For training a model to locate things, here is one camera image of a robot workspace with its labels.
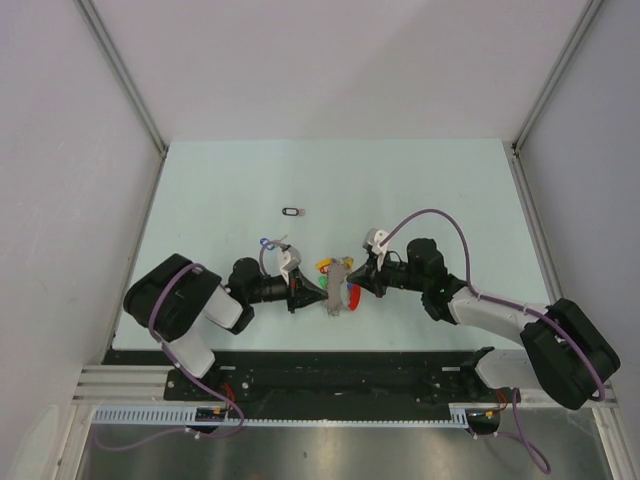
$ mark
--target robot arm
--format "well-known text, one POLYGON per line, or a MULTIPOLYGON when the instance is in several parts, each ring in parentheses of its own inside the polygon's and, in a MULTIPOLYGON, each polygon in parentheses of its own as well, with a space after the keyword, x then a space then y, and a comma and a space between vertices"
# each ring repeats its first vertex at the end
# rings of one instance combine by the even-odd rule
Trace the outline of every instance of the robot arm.
POLYGON ((575 351, 557 337, 554 329, 528 313, 531 311, 545 312, 555 321, 578 345, 602 381, 620 367, 616 353, 570 300, 560 299, 550 307, 526 305, 515 310, 513 306, 519 304, 488 294, 478 296, 466 282, 450 274, 434 240, 409 242, 404 262, 390 257, 388 244, 380 246, 385 237, 382 230, 369 231, 363 245, 368 259, 347 281, 376 297, 383 297, 389 287, 419 292, 423 307, 434 320, 475 326, 522 345, 524 351, 489 348, 477 352, 475 372, 488 387, 541 388, 559 404, 574 410, 596 390, 575 351))
MULTIPOLYGON (((194 268, 167 292, 159 305, 153 330, 179 364, 202 378, 215 362, 213 352, 200 338, 195 323, 200 314, 237 335, 254 317, 253 304, 285 301, 296 309, 326 300, 327 293, 300 271, 300 253, 285 245, 278 254, 280 275, 260 272, 253 258, 241 258, 233 265, 226 286, 222 278, 204 267, 194 268)), ((141 326, 149 328, 152 312, 171 280, 192 262, 173 254, 136 282, 124 299, 124 310, 141 326)))

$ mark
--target metal floor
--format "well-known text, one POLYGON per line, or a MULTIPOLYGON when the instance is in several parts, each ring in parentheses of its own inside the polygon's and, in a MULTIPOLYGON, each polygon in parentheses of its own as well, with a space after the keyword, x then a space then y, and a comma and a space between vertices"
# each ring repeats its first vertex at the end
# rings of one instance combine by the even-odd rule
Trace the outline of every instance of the metal floor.
MULTIPOLYGON (((505 412, 501 430, 515 431, 505 412)), ((590 410, 522 411, 527 434, 551 463, 545 477, 508 439, 473 441, 463 430, 253 427, 224 440, 168 435, 122 453, 89 442, 78 480, 610 479, 590 410)), ((166 427, 94 426, 110 446, 166 427)))

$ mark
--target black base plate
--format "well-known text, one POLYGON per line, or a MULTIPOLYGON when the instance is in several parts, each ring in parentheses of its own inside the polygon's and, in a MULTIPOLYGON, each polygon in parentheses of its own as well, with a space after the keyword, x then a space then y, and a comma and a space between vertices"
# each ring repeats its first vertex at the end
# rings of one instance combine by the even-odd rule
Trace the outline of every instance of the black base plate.
MULTIPOLYGON (((248 418, 277 420, 447 420, 452 402, 496 402, 460 365, 473 352, 217 352, 202 379, 229 384, 248 418)), ((211 397, 169 373, 168 401, 211 397)))

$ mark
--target yellow object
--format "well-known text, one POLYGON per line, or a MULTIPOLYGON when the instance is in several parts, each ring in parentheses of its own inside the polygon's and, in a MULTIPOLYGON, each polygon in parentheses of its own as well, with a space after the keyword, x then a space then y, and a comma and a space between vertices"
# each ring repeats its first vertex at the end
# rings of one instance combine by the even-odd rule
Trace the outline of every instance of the yellow object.
MULTIPOLYGON (((316 269, 320 273, 327 273, 327 268, 329 267, 329 265, 331 265, 332 260, 333 258, 325 258, 324 260, 321 260, 320 262, 316 263, 316 269)), ((344 257, 343 262, 349 270, 353 270, 353 258, 344 257)))
POLYGON ((324 260, 316 263, 316 268, 320 273, 327 273, 327 267, 331 265, 331 259, 325 258, 324 260))

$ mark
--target blue object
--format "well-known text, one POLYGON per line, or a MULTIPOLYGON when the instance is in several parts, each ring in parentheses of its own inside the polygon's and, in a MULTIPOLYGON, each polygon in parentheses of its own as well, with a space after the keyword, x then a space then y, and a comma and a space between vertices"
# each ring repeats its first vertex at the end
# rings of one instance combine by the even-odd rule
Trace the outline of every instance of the blue object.
MULTIPOLYGON (((269 239, 268 239, 268 238, 261 238, 261 239, 260 239, 260 245, 262 245, 262 246, 264 247, 264 244, 265 244, 265 243, 267 243, 268 241, 269 241, 269 239)), ((269 246, 267 247, 267 250, 273 250, 274 248, 276 248, 276 246, 275 246, 275 245, 269 245, 269 246)))

